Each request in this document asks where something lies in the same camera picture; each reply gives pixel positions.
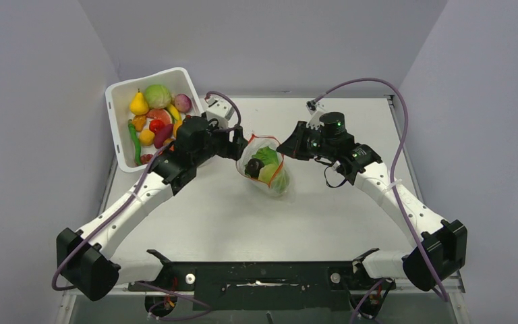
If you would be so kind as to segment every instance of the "tabletop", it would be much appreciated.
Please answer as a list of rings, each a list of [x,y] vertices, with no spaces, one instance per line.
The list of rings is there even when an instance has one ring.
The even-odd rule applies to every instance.
[[[283,141],[298,120],[310,118],[306,98],[233,100],[241,110],[246,138],[251,134],[271,135]],[[323,103],[327,111],[344,113],[347,130],[356,141],[371,146],[391,165],[399,136],[386,98],[324,99]],[[239,175],[233,161],[212,159],[198,169],[197,177],[177,196],[149,214],[111,260],[118,264],[153,262],[154,258],[144,252],[149,248],[172,261],[346,261],[370,248],[411,250],[395,223],[363,192],[348,185],[328,188],[322,175],[324,166],[313,161],[286,159],[285,164],[292,175],[293,190],[288,196],[274,199]],[[139,176],[124,173],[115,165],[103,206],[125,194]],[[396,177],[420,197],[404,154]],[[392,300],[381,313],[381,321],[469,323],[462,306],[461,279],[453,275],[444,285],[451,299],[448,304],[431,292],[419,291],[407,280],[397,281],[398,288],[391,292]],[[148,294],[161,293],[131,292],[126,285],[120,285],[101,301],[91,302],[79,291],[68,291],[56,323],[136,322],[145,319],[144,297]],[[180,304],[182,314],[191,313],[189,303]],[[259,311],[223,311],[213,312],[206,321],[266,323],[264,316]],[[273,319],[278,319],[275,323],[291,319],[346,323],[349,316],[350,312],[333,313],[323,308],[272,313]]]
[[[280,141],[298,120],[309,120],[307,100],[234,99],[246,138],[271,135]],[[370,145],[391,164],[399,137],[386,98],[322,103],[327,111],[344,113],[347,131],[356,141]],[[292,187],[287,196],[274,199],[241,176],[233,161],[213,158],[177,196],[130,233],[113,261],[153,259],[142,253],[149,248],[172,261],[344,261],[371,248],[411,250],[395,223],[363,192],[353,186],[328,188],[323,165],[293,159],[285,159],[285,165]],[[415,192],[404,156],[396,176]],[[139,173],[118,169],[108,204],[125,194],[138,177]],[[332,177],[329,174],[330,182],[339,182],[338,175]]]

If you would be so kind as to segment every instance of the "white wall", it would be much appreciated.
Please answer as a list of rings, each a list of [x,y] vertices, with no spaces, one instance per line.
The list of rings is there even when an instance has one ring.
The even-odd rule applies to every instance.
[[[400,84],[446,2],[80,0],[123,80],[179,65],[200,92],[294,97],[357,76]]]
[[[469,230],[474,323],[518,323],[518,1],[450,0],[401,90],[424,198]]]
[[[111,61],[76,0],[0,0],[0,323],[50,323],[55,237],[98,210]]]

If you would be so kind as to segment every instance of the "yellow pear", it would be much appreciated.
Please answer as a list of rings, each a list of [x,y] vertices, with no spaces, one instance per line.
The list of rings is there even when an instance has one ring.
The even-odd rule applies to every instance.
[[[138,89],[138,92],[134,96],[134,99],[132,99],[132,102],[130,103],[130,111],[134,115],[146,115],[148,111],[150,110],[150,107],[148,107],[148,103],[146,102],[146,99],[144,98],[144,94]]]

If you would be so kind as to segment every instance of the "yellow banana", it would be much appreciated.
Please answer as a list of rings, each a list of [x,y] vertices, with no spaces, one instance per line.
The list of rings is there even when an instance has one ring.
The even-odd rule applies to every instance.
[[[169,104],[168,107],[166,107],[166,109],[170,113],[171,117],[173,117],[173,119],[175,119],[176,121],[181,120],[179,111],[175,108],[174,105]]]

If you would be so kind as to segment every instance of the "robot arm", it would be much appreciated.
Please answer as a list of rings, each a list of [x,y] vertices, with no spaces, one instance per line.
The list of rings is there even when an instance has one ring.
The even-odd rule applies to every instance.
[[[370,196],[398,225],[414,248],[409,255],[400,251],[367,251],[354,260],[353,270],[361,270],[376,279],[407,278],[424,291],[436,284],[406,224],[392,191],[393,186],[396,186],[410,224],[421,236],[420,244],[441,280],[462,268],[467,239],[465,226],[460,221],[449,223],[430,210],[398,180],[391,183],[388,168],[380,156],[368,145],[356,143],[354,136],[347,133],[342,113],[327,113],[320,103],[309,102],[307,107],[311,120],[299,121],[277,151],[293,159],[314,159],[332,167],[345,177],[345,182]]]
[[[150,212],[192,181],[203,162],[215,155],[234,160],[241,157],[248,143],[243,137],[241,126],[237,124],[225,129],[233,115],[233,106],[216,98],[210,98],[208,104],[202,117],[184,120],[182,127],[177,130],[173,143],[175,149],[164,150],[155,157],[141,184],[136,182],[127,194],[78,231],[66,228],[57,236],[57,265],[60,267],[77,246],[96,232],[61,271],[62,276],[89,299],[102,298],[117,284],[154,280],[168,261],[165,257],[157,251],[149,250],[147,253],[157,258],[160,264],[139,261],[122,267],[111,261],[117,247]],[[98,230],[117,211],[118,216]]]

